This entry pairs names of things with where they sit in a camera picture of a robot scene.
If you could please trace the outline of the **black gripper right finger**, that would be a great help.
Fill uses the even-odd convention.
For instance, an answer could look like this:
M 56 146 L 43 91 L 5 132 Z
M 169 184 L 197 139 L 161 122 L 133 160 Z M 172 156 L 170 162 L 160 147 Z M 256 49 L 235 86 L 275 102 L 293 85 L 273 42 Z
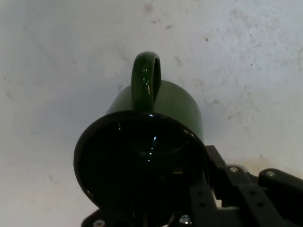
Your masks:
M 274 168 L 254 176 L 241 166 L 227 165 L 215 146 L 206 146 L 208 176 L 223 207 L 237 207 L 254 227 L 303 225 L 302 179 Z

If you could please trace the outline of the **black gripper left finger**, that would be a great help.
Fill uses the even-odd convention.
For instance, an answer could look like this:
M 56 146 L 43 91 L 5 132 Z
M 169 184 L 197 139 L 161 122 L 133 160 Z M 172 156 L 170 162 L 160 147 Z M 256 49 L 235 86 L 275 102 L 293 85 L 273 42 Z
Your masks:
M 152 185 L 152 227 L 221 226 L 204 166 L 176 168 Z

